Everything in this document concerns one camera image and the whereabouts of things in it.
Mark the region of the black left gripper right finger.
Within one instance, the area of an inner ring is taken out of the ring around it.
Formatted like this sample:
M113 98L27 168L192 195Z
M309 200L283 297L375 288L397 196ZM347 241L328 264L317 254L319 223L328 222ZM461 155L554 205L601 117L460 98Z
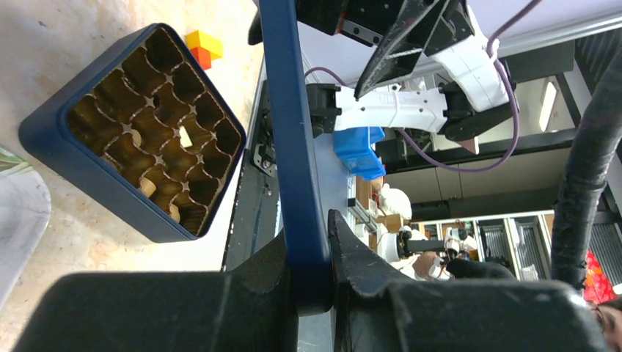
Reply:
M587 304L560 282L416 281L328 213L335 351L607 351Z

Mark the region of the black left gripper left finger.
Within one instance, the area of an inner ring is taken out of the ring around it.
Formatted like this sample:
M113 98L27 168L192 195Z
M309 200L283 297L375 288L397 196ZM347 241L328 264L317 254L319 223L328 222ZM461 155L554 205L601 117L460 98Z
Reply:
M295 351L298 323L275 237L227 272L64 276L44 294L16 351Z

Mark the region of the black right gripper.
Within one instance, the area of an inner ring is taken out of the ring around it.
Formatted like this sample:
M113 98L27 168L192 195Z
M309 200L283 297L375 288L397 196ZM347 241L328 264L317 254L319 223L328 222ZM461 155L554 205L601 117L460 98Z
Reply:
M356 99L410 75L424 49L445 49L475 33L465 1L296 1L297 20L329 36L377 45Z

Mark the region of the dark blue box lid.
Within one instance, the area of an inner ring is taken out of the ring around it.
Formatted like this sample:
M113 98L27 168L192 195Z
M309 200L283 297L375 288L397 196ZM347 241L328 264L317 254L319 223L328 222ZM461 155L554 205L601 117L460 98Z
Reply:
M300 316L317 315L332 307L332 256L321 210L296 7L294 1L262 0L259 12L293 297Z

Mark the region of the blue chocolate box with insert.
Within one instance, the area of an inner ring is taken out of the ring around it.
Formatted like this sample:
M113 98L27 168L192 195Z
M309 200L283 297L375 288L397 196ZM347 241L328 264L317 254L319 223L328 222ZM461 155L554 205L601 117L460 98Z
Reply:
M155 243L208 233L244 127L180 35L117 40L20 125L24 149Z

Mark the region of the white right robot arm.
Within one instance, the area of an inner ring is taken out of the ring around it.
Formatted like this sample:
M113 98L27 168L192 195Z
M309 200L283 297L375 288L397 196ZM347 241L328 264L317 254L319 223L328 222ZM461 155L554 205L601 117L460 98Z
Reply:
M479 136L512 115L513 85L497 61L497 40L481 31L465 1L298 1L302 23L375 51L355 87L308 84L315 136L351 128L409 128L454 142ZM450 82L399 89L421 56Z

